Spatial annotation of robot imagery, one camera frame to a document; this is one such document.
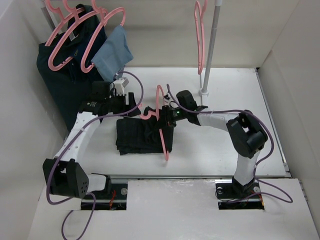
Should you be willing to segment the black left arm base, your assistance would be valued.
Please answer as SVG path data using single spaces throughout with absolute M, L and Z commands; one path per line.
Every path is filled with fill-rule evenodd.
M 109 175 L 88 175 L 88 193 L 95 195 L 95 210 L 124 211 L 127 209 L 128 180 L 112 179 Z

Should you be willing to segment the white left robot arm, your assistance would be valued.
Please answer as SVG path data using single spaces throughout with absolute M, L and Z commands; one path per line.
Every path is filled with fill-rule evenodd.
M 80 162 L 91 137 L 103 119 L 134 117 L 141 113 L 134 93 L 126 93 L 128 84 L 129 80 L 126 77 L 112 83 L 93 83 L 90 95 L 80 104 L 75 123 L 63 146 L 54 158 L 47 158 L 42 165 L 47 196 L 83 199 L 87 194 L 95 192 L 100 198 L 105 199 L 111 195 L 109 176 L 99 173 L 87 174 Z

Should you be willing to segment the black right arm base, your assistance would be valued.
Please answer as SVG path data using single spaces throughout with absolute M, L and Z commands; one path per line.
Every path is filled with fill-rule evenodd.
M 252 180 L 243 187 L 233 178 L 215 181 L 215 196 L 219 210 L 264 210 L 260 185 Z

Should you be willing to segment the black trousers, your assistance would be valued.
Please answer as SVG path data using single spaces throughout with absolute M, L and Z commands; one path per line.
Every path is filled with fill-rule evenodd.
M 147 120 L 124 117 L 116 121 L 116 147 L 119 154 L 156 154 L 163 152 L 157 118 Z

